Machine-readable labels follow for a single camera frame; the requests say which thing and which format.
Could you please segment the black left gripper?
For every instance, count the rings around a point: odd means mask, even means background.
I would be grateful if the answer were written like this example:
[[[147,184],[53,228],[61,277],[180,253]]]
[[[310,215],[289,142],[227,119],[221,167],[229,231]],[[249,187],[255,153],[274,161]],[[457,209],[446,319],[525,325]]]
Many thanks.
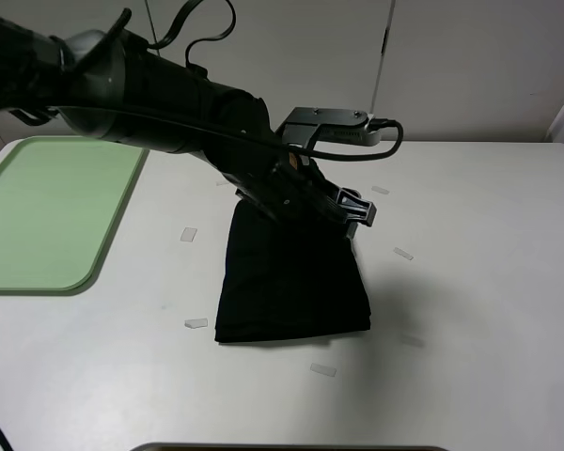
[[[213,166],[236,186],[242,199],[285,226],[374,223],[377,209],[372,202],[352,189],[316,187],[291,166],[287,152],[222,146],[213,151]]]

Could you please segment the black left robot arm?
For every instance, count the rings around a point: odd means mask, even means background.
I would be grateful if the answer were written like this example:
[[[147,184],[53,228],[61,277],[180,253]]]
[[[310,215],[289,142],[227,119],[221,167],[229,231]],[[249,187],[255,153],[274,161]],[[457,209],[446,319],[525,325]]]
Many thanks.
[[[149,51],[124,10],[107,32],[45,37],[0,17],[0,111],[31,127],[62,117],[77,134],[217,169],[238,194],[294,227],[371,225],[374,206],[286,145],[265,102]]]

